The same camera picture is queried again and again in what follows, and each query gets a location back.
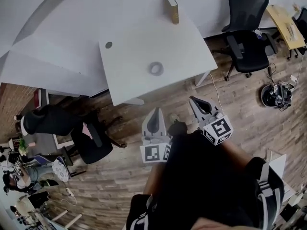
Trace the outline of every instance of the round hole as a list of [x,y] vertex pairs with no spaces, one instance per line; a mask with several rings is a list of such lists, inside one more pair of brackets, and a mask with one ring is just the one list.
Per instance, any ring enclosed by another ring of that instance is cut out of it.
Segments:
[[111,48],[111,47],[112,47],[112,45],[113,45],[113,43],[112,43],[112,42],[107,42],[107,43],[106,43],[106,48]]

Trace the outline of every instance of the cable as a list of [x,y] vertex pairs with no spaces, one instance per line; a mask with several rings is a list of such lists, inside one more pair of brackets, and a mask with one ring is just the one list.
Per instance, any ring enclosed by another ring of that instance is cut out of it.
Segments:
[[217,88],[216,88],[216,86],[215,86],[213,76],[211,75],[211,73],[209,73],[209,74],[210,74],[210,76],[211,76],[211,78],[212,78],[212,82],[213,82],[213,85],[214,85],[215,90],[216,90],[216,93],[217,93],[217,99],[219,100],[219,104],[220,104],[220,106],[221,106],[222,113],[224,114],[223,107],[222,107],[222,104],[221,104],[221,101],[220,101],[219,92],[218,92],[218,90],[217,90]]
[[[275,71],[270,73],[269,69],[271,69],[271,65],[274,65],[274,66],[275,66]],[[273,74],[274,74],[276,71],[277,71],[277,67],[276,67],[275,63],[270,63],[270,65],[268,66],[267,77],[268,77],[269,79],[271,79],[272,82],[274,82],[272,76],[273,76]]]
[[36,180],[35,180],[35,182],[34,182],[34,183],[36,184],[36,183],[38,182],[38,175],[39,175],[39,174],[38,174],[37,168],[35,168],[35,167],[32,167],[32,168],[33,168],[33,169],[36,171],[36,173],[37,173]]
[[66,201],[66,202],[69,203],[70,205],[76,206],[76,205],[77,205],[77,199],[76,199],[75,196],[73,196],[73,198],[75,199],[75,204],[74,204],[74,205],[73,205],[71,202],[67,201],[66,199],[62,199],[62,200],[60,201],[60,203],[62,203],[62,201]]
[[302,69],[302,65],[303,65],[304,55],[305,55],[305,54],[303,54],[303,56],[302,56],[301,65],[300,65],[300,67],[299,67],[299,73],[298,73],[298,76],[297,76],[297,83],[296,83],[296,85],[295,85],[295,88],[296,88],[296,86],[297,86],[297,84],[298,84],[299,75],[301,75],[301,69]]

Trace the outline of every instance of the white table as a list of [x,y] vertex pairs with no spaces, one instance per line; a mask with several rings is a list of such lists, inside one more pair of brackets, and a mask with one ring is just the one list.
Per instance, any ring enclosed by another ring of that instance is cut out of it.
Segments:
[[[275,152],[271,150],[271,156],[270,156],[270,167],[276,172],[276,174],[282,179],[283,178],[283,173],[284,169],[286,167],[286,159],[287,159],[287,154],[281,155],[281,156],[272,160],[272,152]],[[283,203],[286,202],[291,196],[295,194],[295,191],[293,190],[292,187],[290,187],[284,180],[284,196],[283,196]]]
[[[107,42],[112,42],[109,49]],[[182,10],[177,25],[167,15],[142,20],[122,31],[108,31],[99,46],[113,105],[143,104],[137,97],[194,76],[198,86],[217,68],[197,27]],[[152,62],[164,66],[161,76],[149,73]]]

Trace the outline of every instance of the chair armrest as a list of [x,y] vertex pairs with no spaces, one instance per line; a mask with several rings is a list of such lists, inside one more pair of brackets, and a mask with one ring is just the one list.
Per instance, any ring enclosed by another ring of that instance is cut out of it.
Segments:
[[226,40],[227,40],[228,45],[231,48],[231,51],[234,53],[235,57],[237,59],[243,59],[243,55],[241,53],[238,43],[236,42],[235,37],[227,36]]
[[264,33],[267,37],[267,40],[265,40],[265,46],[270,45],[274,51],[275,54],[278,53],[278,48],[270,34]]
[[95,142],[96,146],[101,147],[102,146],[102,140],[100,139],[100,136],[94,127],[93,124],[88,124],[87,128],[89,132],[91,133],[91,136],[93,137],[93,141]]

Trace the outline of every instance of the power strip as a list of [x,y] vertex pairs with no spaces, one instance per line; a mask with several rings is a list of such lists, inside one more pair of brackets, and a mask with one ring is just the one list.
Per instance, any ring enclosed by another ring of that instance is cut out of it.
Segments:
[[72,197],[75,196],[68,187],[66,187],[66,192],[69,193],[69,195],[72,196]]

